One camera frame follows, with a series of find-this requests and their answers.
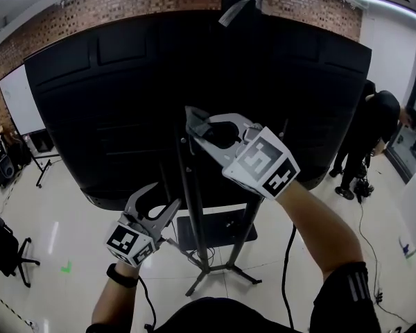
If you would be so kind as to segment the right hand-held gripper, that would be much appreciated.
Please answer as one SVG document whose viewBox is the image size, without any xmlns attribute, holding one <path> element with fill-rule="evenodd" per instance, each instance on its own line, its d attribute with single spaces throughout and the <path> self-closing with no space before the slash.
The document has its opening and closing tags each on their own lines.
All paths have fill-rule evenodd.
<svg viewBox="0 0 416 333">
<path fill-rule="evenodd" d="M 237 113 L 217 114 L 209 122 L 242 125 L 243 117 Z M 201 137 L 193 140 L 210 156 L 224 156 L 228 152 L 228 148 L 220 148 Z M 243 141 L 222 174 L 249 191 L 276 199 L 300 173 L 295 158 L 276 134 L 258 123 L 245 127 Z"/>
</svg>

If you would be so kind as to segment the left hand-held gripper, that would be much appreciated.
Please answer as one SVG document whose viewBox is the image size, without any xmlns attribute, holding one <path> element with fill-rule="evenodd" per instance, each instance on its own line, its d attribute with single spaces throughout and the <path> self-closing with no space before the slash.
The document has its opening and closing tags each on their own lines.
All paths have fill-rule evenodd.
<svg viewBox="0 0 416 333">
<path fill-rule="evenodd" d="M 181 200 L 176 198 L 151 218 L 149 213 L 157 206 L 157 195 L 153 191 L 157 185 L 157 182 L 146 185 L 129 197 L 125 212 L 112 222 L 105 238 L 106 248 L 117 259 L 135 268 L 163 244 L 162 230 L 181 206 Z"/>
</svg>

